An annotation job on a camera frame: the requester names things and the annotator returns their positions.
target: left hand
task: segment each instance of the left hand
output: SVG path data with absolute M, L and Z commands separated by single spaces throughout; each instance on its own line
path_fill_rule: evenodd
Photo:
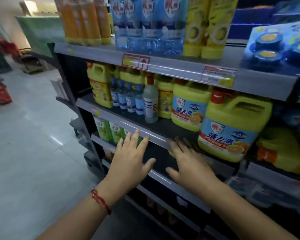
M 144 166 L 142 165 L 150 136 L 145 137 L 138 146 L 139 134 L 140 131 L 136 130 L 133 136 L 129 132 L 124 141 L 122 138 L 120 139 L 109 172 L 100 183 L 101 186 L 106 185 L 108 193 L 113 194 L 114 199 L 108 203 L 110 205 L 112 205 L 112 201 L 120 199 L 131 189 L 137 187 L 148 175 L 156 161 L 151 158 Z

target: white bottle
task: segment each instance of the white bottle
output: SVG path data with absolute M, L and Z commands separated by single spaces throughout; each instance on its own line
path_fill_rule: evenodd
M 154 123 L 158 120 L 158 97 L 159 92 L 156 85 L 153 84 L 153 77 L 147 78 L 148 85 L 145 86 L 143 91 L 144 100 L 144 118 L 148 123 Z

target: small plastic bottle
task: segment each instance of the small plastic bottle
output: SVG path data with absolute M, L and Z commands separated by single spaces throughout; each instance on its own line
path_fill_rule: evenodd
M 118 91 L 117 91 L 117 80 L 113 77 L 111 80 L 111 86 L 110 86 L 110 92 L 112 96 L 112 104 L 115 107 L 119 107 L 119 97 L 118 97 Z
M 132 89 L 132 83 L 127 82 L 127 91 L 126 91 L 126 101 L 127 101 L 127 109 L 128 112 L 134 113 L 136 112 L 136 100 L 134 97 L 134 91 Z
M 138 115 L 144 115 L 143 109 L 145 102 L 143 100 L 142 84 L 136 84 L 136 91 L 134 92 L 136 98 L 136 113 Z
M 148 123 L 154 123 L 158 120 L 158 98 L 159 92 L 156 85 L 153 84 L 153 76 L 147 77 L 148 85 L 143 91 L 144 100 L 144 118 Z
M 118 91 L 120 109 L 127 109 L 126 89 L 124 88 L 123 80 L 119 80 L 119 87 L 117 91 Z

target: hand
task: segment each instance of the hand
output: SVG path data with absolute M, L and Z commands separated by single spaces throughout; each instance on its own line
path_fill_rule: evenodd
M 167 168 L 166 171 L 177 184 L 201 197 L 202 194 L 210 193 L 221 182 L 203 155 L 197 153 L 191 145 L 188 148 L 178 137 L 176 137 L 176 142 L 170 140 L 169 145 L 176 157 L 179 172 L 172 168 Z
M 129 132 L 124 141 L 122 138 L 120 139 L 109 172 L 100 183 L 102 189 L 106 188 L 108 194 L 112 194 L 112 198 L 109 199 L 109 205 L 112 205 L 114 201 L 120 199 L 131 189 L 137 187 L 148 175 L 156 161 L 154 158 L 151 158 L 144 166 L 142 165 L 142 158 L 150 136 L 145 137 L 137 147 L 139 134 L 140 131 L 136 130 L 132 137 Z

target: wall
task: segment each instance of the wall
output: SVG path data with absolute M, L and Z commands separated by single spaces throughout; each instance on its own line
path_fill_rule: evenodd
M 23 16 L 19 2 L 23 0 L 0 0 L 0 24 L 10 39 L 18 48 L 29 48 L 28 41 L 24 36 L 19 23 L 14 16 Z M 37 2 L 54 2 L 54 0 L 30 0 Z

